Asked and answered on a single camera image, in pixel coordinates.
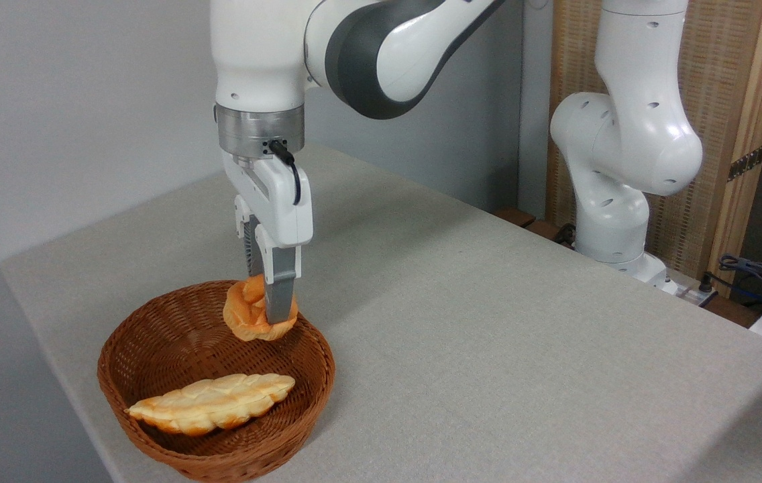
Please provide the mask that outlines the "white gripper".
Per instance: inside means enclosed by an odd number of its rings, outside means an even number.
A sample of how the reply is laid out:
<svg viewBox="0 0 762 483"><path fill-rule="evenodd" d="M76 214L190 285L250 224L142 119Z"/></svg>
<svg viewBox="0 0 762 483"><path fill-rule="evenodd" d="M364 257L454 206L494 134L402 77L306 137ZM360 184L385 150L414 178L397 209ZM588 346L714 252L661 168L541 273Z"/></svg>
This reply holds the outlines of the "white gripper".
<svg viewBox="0 0 762 483"><path fill-rule="evenodd" d="M222 152L235 196L237 234L250 277L264 273L267 322L289 320L301 245L313 238L313 199L305 171L277 156L252 159Z"/></svg>

